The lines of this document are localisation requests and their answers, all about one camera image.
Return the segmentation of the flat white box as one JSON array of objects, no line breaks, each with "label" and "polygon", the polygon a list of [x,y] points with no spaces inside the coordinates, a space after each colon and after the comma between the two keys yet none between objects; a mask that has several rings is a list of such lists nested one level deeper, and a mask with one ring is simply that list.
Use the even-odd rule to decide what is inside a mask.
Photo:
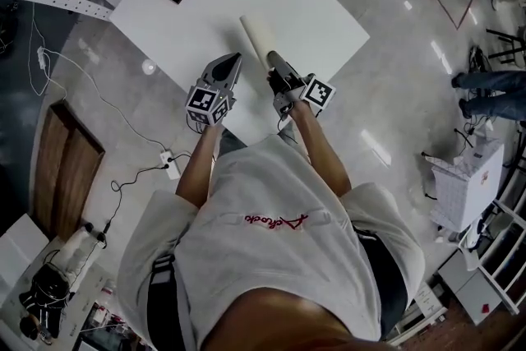
[{"label": "flat white box", "polygon": [[0,295],[16,285],[48,243],[48,238],[27,214],[0,237]]}]

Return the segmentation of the black metal stool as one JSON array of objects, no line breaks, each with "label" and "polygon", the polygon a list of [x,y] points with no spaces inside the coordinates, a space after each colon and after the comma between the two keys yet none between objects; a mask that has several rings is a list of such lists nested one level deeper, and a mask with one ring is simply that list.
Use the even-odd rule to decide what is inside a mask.
[{"label": "black metal stool", "polygon": [[500,41],[510,45],[507,50],[490,54],[489,60],[498,59],[500,64],[514,64],[526,68],[526,31],[522,35],[509,35],[486,28],[486,33],[495,35]]}]

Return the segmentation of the white power strip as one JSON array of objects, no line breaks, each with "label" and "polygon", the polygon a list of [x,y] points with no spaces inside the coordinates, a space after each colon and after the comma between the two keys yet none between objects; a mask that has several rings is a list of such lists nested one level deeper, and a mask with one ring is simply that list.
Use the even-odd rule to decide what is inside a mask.
[{"label": "white power strip", "polygon": [[178,180],[181,177],[176,160],[170,150],[166,150],[159,155],[164,169],[170,180]]}]

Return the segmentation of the white carton with grid paper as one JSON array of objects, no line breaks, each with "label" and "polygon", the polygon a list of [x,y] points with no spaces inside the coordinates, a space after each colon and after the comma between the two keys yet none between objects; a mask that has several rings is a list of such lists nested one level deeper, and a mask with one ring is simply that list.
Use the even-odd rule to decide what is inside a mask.
[{"label": "white carton with grid paper", "polygon": [[436,195],[431,220],[460,233],[496,199],[499,191],[504,144],[477,138],[477,144],[449,163],[427,156],[435,179]]}]

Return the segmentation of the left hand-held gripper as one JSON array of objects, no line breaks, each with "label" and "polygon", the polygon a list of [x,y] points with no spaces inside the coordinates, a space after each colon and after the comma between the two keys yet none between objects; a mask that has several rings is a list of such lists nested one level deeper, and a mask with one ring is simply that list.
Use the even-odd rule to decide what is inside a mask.
[{"label": "left hand-held gripper", "polygon": [[232,89],[241,68],[240,53],[224,55],[206,66],[201,75],[206,84],[199,82],[194,85],[187,96],[185,109],[191,122],[207,127],[221,123],[236,102]]}]

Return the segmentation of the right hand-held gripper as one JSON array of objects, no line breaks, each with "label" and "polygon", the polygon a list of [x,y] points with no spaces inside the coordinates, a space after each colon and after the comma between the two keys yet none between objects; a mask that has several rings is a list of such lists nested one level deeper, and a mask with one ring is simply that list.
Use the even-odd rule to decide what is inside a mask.
[{"label": "right hand-held gripper", "polygon": [[326,109],[335,95],[332,85],[315,74],[300,76],[274,50],[267,53],[266,59],[273,68],[269,71],[267,81],[275,95],[273,106],[280,119],[286,119],[294,104],[300,101],[313,105],[319,112]]}]

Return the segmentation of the person's left forearm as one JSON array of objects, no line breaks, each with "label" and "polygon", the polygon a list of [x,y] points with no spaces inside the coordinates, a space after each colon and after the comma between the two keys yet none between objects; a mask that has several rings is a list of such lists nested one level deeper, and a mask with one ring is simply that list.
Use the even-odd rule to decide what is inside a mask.
[{"label": "person's left forearm", "polygon": [[194,148],[186,168],[182,172],[175,194],[200,209],[207,201],[212,158],[216,141],[223,127],[218,124],[207,127]]}]

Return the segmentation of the white bag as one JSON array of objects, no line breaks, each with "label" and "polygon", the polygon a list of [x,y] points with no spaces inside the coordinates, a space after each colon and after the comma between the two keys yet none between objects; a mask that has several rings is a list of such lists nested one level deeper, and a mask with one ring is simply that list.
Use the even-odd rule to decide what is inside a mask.
[{"label": "white bag", "polygon": [[89,269],[105,246],[105,236],[97,233],[92,223],[86,223],[66,241],[52,263],[73,283]]}]

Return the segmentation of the person's white shirt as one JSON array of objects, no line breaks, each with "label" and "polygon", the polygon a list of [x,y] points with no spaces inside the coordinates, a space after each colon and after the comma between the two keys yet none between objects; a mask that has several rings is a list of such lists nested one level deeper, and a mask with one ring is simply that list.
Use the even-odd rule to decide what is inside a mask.
[{"label": "person's white shirt", "polygon": [[144,338],[154,263],[172,256],[202,344],[234,300],[272,288],[312,301],[361,339],[378,340],[381,293],[412,300],[425,259],[393,196],[364,183],[336,196],[294,147],[272,135],[222,155],[196,207],[172,192],[150,198],[118,272],[122,315]]}]

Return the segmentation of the black backpack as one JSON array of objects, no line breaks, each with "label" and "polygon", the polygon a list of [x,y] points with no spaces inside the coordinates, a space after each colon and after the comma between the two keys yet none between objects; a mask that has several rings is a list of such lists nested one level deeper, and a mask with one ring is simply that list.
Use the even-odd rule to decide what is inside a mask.
[{"label": "black backpack", "polygon": [[19,295],[25,309],[19,323],[21,333],[51,345],[59,336],[64,310],[73,295],[66,276],[55,265],[42,266],[33,277],[30,290]]}]

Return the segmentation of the black chest harness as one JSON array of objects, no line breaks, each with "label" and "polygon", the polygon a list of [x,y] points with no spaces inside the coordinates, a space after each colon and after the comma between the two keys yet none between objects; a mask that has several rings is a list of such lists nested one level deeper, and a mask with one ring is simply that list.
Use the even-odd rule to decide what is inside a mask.
[{"label": "black chest harness", "polygon": [[[381,338],[398,323],[408,305],[408,294],[399,266],[380,237],[354,229],[364,249],[381,300]],[[150,275],[147,326],[157,351],[197,351],[187,293],[172,252],[158,257]]]}]

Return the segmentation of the person's right forearm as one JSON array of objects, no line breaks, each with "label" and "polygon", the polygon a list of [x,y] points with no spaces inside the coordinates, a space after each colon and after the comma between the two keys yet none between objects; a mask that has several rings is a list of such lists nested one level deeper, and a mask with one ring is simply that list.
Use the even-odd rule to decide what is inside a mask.
[{"label": "person's right forearm", "polygon": [[350,192],[352,184],[344,164],[328,142],[310,105],[304,101],[295,102],[289,115],[302,137],[312,167],[329,189],[337,197]]}]

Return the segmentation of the white storage shelf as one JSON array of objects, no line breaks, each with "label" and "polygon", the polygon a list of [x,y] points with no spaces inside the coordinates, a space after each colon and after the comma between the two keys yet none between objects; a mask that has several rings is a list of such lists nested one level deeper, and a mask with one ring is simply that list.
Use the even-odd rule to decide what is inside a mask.
[{"label": "white storage shelf", "polygon": [[457,251],[438,275],[478,326],[500,305],[517,315],[526,306],[526,192],[515,204],[494,201],[470,270]]}]

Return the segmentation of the wooden board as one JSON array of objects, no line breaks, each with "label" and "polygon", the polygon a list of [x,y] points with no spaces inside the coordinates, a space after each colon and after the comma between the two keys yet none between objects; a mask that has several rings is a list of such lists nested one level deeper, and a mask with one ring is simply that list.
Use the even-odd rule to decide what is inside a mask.
[{"label": "wooden board", "polygon": [[104,154],[103,146],[66,101],[48,107],[33,194],[33,215],[46,236],[66,241],[80,228]]}]

